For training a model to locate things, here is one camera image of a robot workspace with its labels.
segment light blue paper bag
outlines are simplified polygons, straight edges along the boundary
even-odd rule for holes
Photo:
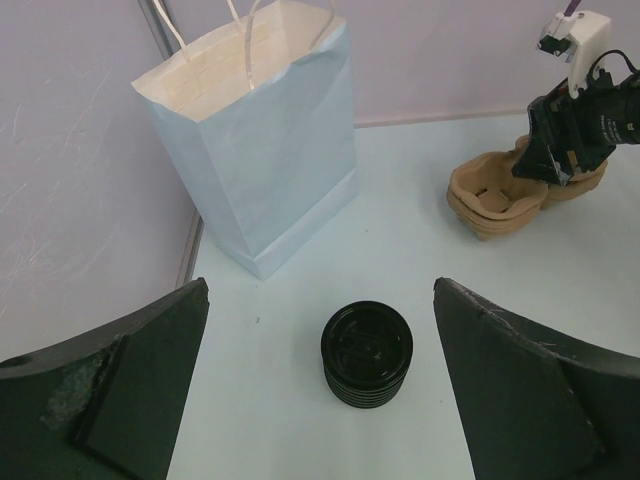
[[[259,1],[188,46],[170,25],[182,51],[133,86],[217,245],[264,279],[356,195],[356,154],[333,1]]]

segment white tabletop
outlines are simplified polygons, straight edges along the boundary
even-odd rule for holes
[[[205,234],[194,276],[211,307],[169,478],[472,480],[432,308],[440,276],[640,356],[640,149],[511,237],[479,242],[446,204],[455,166],[527,130],[524,116],[359,130],[359,197],[264,282]],[[320,359],[331,315],[364,299],[414,338],[403,387],[375,410],[336,399]]]

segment gray wall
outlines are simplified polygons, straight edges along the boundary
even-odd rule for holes
[[[135,0],[0,2],[0,361],[172,290],[194,213],[130,82]]]
[[[189,41],[231,18],[225,0],[167,2]],[[234,3],[246,15],[253,0]],[[336,3],[351,30],[360,123],[524,110],[567,75],[565,64],[535,51],[535,45],[542,27],[569,0]],[[627,50],[640,64],[638,0],[584,0],[580,8],[610,16],[612,47]]]

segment table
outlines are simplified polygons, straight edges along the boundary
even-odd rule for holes
[[[640,356],[640,150],[511,237],[479,242],[448,208],[455,166],[527,131],[524,115],[358,130],[360,195],[264,282],[205,233],[194,276],[211,307],[169,478],[473,479],[432,308],[440,276]],[[405,317],[414,356],[398,396],[362,411],[333,396],[319,347],[331,315],[364,299]]]

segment stack of black lids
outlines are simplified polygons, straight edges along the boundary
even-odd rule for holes
[[[413,338],[393,308],[357,302],[331,317],[321,351],[333,393],[353,407],[375,408],[400,390],[411,363]]]

